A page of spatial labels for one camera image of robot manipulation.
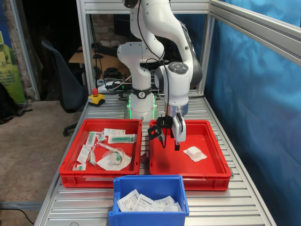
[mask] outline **red plastic crate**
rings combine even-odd
[[[182,175],[186,190],[227,190],[231,171],[210,123],[205,120],[185,120],[185,123],[186,140],[180,144],[179,151],[174,150],[170,130],[165,149],[158,139],[150,141],[150,173]],[[150,126],[154,124],[156,121],[150,121]],[[192,146],[199,148],[207,158],[194,162],[183,152]]]
[[[85,171],[72,170],[76,163],[81,148],[86,144],[90,131],[101,132],[104,128],[125,129],[126,134],[137,134],[134,144],[109,144],[111,147],[120,147],[130,156],[131,163],[121,171],[106,171],[100,166],[87,163]],[[140,154],[142,140],[142,121],[126,119],[86,119],[83,121],[76,137],[60,167],[62,184],[65,187],[113,187],[113,179],[126,175],[139,175]],[[101,160],[103,154],[108,151],[103,147],[94,150],[96,162]]]

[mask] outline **aluminum table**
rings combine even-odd
[[[196,91],[190,92],[190,96],[196,95]],[[127,103],[118,98],[119,96],[106,96],[106,103],[98,108],[86,105],[64,157],[84,119],[124,118]],[[163,100],[158,101],[158,108],[164,114]],[[189,112],[184,118],[210,122],[233,173],[227,191],[186,192],[190,215],[186,218],[185,225],[275,226],[271,214],[206,98],[190,99]],[[148,124],[143,122],[142,154],[149,151]],[[149,174],[149,167],[142,165],[140,174]],[[57,171],[35,226],[108,226],[108,211],[112,209],[112,205],[113,189],[65,188]]]

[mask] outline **blue bin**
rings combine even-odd
[[[117,200],[137,189],[152,200],[171,196],[182,212],[121,212]],[[114,179],[113,211],[109,212],[110,226],[184,226],[189,209],[181,175],[125,176]]]

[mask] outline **wooden desk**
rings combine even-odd
[[[92,60],[93,60],[93,66],[96,66],[96,59],[93,59],[93,56],[95,54],[94,48],[91,48],[91,53],[92,53]],[[105,54],[101,54],[103,58],[101,58],[102,66],[103,66],[103,71],[105,71],[109,67],[115,67],[119,68],[118,71],[121,72],[122,74],[127,74],[127,77],[130,76],[130,71],[129,69],[118,59],[118,57],[114,56],[109,56]],[[84,54],[83,53],[75,53],[71,59],[69,60],[69,63],[75,63],[75,64],[84,64]],[[97,61],[97,68],[101,70],[99,60]]]

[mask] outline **green poster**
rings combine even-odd
[[[26,102],[2,4],[0,4],[0,82],[16,104]]]

